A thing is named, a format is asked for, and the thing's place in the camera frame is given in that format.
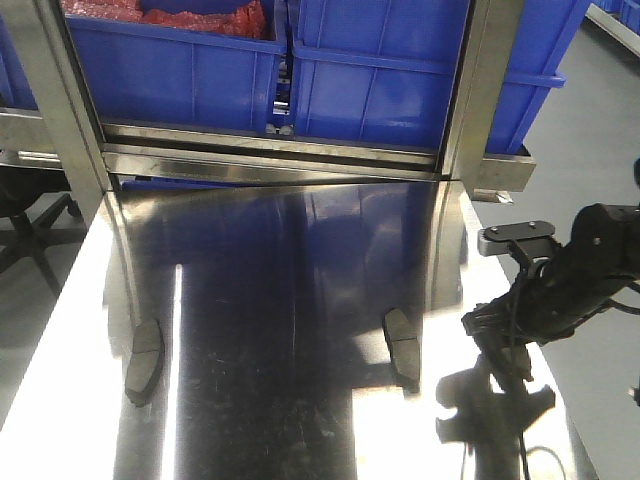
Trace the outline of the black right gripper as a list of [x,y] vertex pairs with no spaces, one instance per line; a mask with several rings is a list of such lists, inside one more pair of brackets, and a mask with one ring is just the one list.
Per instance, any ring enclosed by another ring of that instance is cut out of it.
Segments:
[[578,326],[608,308],[631,284],[631,243],[605,239],[572,241],[549,259],[522,268],[510,290],[462,318],[499,385],[520,392],[525,381],[502,378],[498,349],[546,344],[572,336]]

